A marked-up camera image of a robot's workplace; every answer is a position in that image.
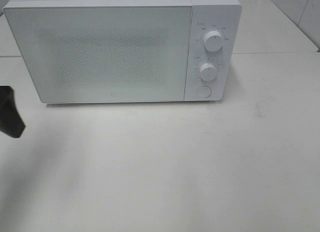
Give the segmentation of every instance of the microwave control panel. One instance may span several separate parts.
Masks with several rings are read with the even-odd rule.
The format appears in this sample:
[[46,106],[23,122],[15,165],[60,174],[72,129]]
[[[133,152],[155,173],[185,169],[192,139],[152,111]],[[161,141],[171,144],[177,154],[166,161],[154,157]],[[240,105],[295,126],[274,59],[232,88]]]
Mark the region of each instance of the microwave control panel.
[[185,101],[221,100],[242,7],[192,7]]

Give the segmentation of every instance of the knob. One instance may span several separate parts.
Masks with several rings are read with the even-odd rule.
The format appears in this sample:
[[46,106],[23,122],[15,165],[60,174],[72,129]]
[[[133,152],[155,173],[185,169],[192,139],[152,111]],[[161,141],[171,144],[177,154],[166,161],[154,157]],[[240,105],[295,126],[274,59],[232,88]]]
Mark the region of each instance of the knob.
[[223,45],[223,36],[218,31],[209,31],[204,35],[203,43],[208,51],[218,51]]
[[205,63],[200,68],[200,77],[203,81],[212,81],[218,75],[218,70],[212,63]]

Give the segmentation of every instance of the white wall tile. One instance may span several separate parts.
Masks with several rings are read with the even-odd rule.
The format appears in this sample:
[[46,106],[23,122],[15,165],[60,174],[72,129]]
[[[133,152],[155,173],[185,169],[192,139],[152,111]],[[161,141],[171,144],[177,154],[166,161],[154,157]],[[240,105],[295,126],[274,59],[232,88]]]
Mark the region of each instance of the white wall tile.
[[271,0],[298,25],[308,0]]
[[243,8],[234,53],[318,51],[271,0],[239,1]]

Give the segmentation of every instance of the microwave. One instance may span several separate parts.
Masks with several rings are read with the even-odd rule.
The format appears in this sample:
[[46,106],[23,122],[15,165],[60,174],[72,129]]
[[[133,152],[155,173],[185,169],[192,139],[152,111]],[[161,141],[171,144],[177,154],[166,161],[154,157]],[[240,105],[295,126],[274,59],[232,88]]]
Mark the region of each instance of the microwave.
[[238,0],[10,0],[43,103],[221,100]]

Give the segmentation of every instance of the black object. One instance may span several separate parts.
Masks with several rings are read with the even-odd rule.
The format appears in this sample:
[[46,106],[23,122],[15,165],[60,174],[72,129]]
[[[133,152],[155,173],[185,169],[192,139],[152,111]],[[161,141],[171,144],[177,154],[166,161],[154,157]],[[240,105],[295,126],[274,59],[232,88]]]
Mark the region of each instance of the black object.
[[10,86],[0,86],[0,131],[19,138],[25,127],[16,108],[14,90]]

